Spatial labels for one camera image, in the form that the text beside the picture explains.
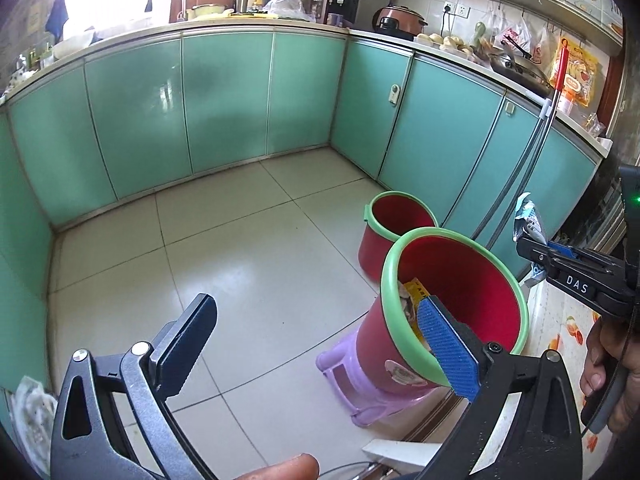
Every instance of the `cabinet handle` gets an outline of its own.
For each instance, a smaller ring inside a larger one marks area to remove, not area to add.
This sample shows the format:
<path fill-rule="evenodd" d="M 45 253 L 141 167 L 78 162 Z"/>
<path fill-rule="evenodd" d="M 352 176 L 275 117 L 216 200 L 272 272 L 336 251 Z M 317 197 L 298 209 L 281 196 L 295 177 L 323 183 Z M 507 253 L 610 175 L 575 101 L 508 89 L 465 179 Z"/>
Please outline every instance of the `cabinet handle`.
<path fill-rule="evenodd" d="M 400 85 L 391 85 L 391 92 L 389 92 L 389 102 L 396 106 L 398 104 L 398 97 L 400 95 Z"/>

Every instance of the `green bucket rim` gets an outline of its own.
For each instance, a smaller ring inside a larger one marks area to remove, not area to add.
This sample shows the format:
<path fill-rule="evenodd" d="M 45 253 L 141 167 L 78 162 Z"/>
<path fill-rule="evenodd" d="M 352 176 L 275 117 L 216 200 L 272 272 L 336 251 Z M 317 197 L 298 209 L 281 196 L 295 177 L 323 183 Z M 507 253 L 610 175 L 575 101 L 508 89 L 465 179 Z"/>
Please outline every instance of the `green bucket rim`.
<path fill-rule="evenodd" d="M 376 201 L 381 199 L 382 197 L 391 196 L 391 195 L 404 196 L 418 203 L 423 209 L 427 211 L 427 213 L 429 213 L 429 216 L 433 220 L 433 223 L 435 224 L 436 227 L 438 227 L 438 219 L 436 218 L 436 215 L 434 215 L 433 211 L 429 209 L 429 206 L 427 206 L 418 197 L 415 197 L 408 193 L 404 193 L 402 191 L 385 191 L 384 193 L 377 194 L 375 197 L 373 197 L 371 202 L 369 202 L 364 206 L 364 221 L 367 223 L 369 227 L 371 227 L 371 229 L 373 229 L 373 232 L 375 232 L 375 234 L 380 235 L 391 242 L 397 242 L 400 238 L 400 235 L 397 235 L 396 233 L 391 232 L 389 229 L 384 227 L 380 222 L 378 222 L 376 217 L 373 215 L 372 208 L 373 208 L 373 205 L 376 203 Z"/>
<path fill-rule="evenodd" d="M 444 386 L 450 386 L 436 358 L 415 336 L 414 331 L 404 316 L 398 296 L 398 262 L 400 261 L 402 250 L 404 250 L 409 243 L 423 236 L 451 238 L 474 248 L 491 261 L 507 279 L 518 301 L 518 308 L 520 309 L 520 332 L 518 333 L 518 338 L 511 353 L 520 354 L 529 335 L 529 309 L 520 285 L 513 277 L 513 274 L 511 274 L 504 263 L 482 247 L 482 245 L 470 238 L 440 227 L 421 227 L 401 236 L 398 241 L 393 244 L 391 249 L 389 249 L 385 259 L 385 265 L 382 269 L 382 279 L 380 283 L 382 312 L 385 317 L 386 326 L 391 335 L 391 339 L 406 363 L 422 377 L 435 383 L 443 384 Z"/>

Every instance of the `finger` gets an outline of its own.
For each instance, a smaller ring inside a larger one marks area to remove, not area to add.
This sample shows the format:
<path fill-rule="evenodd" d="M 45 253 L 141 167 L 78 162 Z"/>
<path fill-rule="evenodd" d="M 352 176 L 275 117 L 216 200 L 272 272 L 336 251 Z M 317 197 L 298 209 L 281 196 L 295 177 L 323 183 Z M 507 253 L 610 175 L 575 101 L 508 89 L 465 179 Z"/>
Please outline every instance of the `finger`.
<path fill-rule="evenodd" d="M 627 330 L 627 325 L 615 321 L 602 323 L 600 331 L 602 347 L 617 360 L 620 360 L 622 355 Z M 640 334 L 632 333 L 622 365 L 631 373 L 640 374 Z"/>
<path fill-rule="evenodd" d="M 599 318 L 591 327 L 587 336 L 587 359 L 595 365 L 599 365 L 605 355 L 605 350 L 600 342 L 600 332 L 602 330 L 602 318 Z"/>
<path fill-rule="evenodd" d="M 588 397 L 594 391 L 599 390 L 605 383 L 607 373 L 603 365 L 595 365 L 589 359 L 589 355 L 584 360 L 584 370 L 580 376 L 580 389 Z"/>
<path fill-rule="evenodd" d="M 628 396 L 626 394 L 622 395 L 613 407 L 613 411 L 607 421 L 607 426 L 611 433 L 620 434 L 625 431 L 634 416 L 634 412 L 635 410 L 629 405 Z"/>
<path fill-rule="evenodd" d="M 251 471 L 237 480 L 317 480 L 319 473 L 318 460 L 302 454 L 286 462 Z"/>

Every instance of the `tiled floor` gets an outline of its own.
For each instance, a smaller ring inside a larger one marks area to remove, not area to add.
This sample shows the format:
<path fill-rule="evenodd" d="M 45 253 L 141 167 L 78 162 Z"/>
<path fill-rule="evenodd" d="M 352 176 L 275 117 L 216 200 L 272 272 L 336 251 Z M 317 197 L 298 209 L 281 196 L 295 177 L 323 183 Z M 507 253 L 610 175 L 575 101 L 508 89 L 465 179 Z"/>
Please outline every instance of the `tiled floor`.
<path fill-rule="evenodd" d="M 230 480 L 301 452 L 323 471 L 366 460 L 362 446 L 403 436 L 444 394 L 363 430 L 314 364 L 376 297 L 357 251 L 363 206 L 381 190 L 326 148 L 167 189 L 64 233 L 50 279 L 55 386 L 75 349 L 123 352 L 206 292 L 218 325 L 167 404 L 214 473 Z M 127 399 L 116 402 L 143 465 L 158 470 Z"/>

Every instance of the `hand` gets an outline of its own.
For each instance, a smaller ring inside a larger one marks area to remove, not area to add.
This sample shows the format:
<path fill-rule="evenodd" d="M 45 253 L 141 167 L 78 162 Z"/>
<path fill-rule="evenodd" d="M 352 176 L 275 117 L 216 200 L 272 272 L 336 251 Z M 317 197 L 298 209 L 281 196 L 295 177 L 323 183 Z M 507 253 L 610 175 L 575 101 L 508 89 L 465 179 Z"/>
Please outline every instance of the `hand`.
<path fill-rule="evenodd" d="M 237 480 L 317 480 L 319 473 L 318 460 L 302 454 L 286 462 L 251 471 Z"/>
<path fill-rule="evenodd" d="M 602 361 L 607 353 L 620 359 L 627 330 L 624 324 L 602 318 L 593 325 L 587 337 L 587 357 L 580 377 L 580 389 L 586 396 L 604 386 L 606 373 Z M 607 424 L 615 434 L 626 430 L 640 406 L 640 334 L 632 334 L 622 365 L 629 370 L 626 388 Z"/>

